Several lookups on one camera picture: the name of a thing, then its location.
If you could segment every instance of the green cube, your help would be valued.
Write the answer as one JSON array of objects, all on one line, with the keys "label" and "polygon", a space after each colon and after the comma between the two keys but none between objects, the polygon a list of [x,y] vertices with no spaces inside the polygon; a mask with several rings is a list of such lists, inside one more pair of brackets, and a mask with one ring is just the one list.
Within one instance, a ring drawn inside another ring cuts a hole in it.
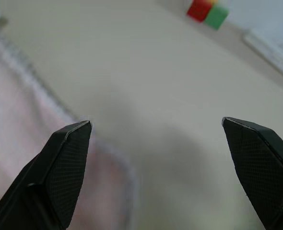
[{"label": "green cube", "polygon": [[213,29],[218,30],[219,27],[223,24],[226,17],[228,16],[228,13],[228,9],[219,4],[215,4],[210,9],[207,17],[204,20],[204,23],[206,23]]}]

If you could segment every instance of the toy block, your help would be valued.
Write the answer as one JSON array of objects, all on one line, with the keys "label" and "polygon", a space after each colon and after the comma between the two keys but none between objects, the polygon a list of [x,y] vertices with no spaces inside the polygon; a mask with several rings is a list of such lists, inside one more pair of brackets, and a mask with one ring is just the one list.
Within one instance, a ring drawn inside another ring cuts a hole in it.
[{"label": "toy block", "polygon": [[198,22],[203,22],[210,11],[212,4],[208,0],[194,0],[187,15]]},{"label": "toy block", "polygon": [[218,30],[223,24],[224,20],[227,18],[229,10],[219,4],[214,4],[207,14],[204,23]]}]

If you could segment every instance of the white cloth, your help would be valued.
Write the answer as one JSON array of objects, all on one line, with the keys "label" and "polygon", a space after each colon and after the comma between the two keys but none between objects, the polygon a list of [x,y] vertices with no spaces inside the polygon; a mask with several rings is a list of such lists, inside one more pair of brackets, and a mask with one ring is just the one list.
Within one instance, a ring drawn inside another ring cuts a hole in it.
[{"label": "white cloth", "polygon": [[[0,199],[50,135],[76,120],[50,96],[32,66],[0,35]],[[129,226],[133,183],[115,150],[91,136],[83,187],[69,229]]]}]

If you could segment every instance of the textured rubber pad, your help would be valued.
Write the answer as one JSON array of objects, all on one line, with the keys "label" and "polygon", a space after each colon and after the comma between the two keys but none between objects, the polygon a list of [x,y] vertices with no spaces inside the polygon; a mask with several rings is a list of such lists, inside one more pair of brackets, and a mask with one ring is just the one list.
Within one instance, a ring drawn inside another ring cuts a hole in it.
[{"label": "textured rubber pad", "polygon": [[90,123],[70,133],[45,182],[48,197],[63,228],[67,228],[84,179]]},{"label": "textured rubber pad", "polygon": [[228,119],[223,127],[237,176],[263,225],[271,229],[283,215],[283,162],[257,130]]}]

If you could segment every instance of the red cube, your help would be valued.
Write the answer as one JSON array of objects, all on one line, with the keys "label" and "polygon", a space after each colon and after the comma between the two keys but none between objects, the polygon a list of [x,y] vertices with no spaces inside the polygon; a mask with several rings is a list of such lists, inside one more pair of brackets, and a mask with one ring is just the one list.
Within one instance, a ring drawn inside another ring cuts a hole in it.
[{"label": "red cube", "polygon": [[208,15],[212,4],[209,0],[194,0],[187,15],[198,22],[203,22]]}]

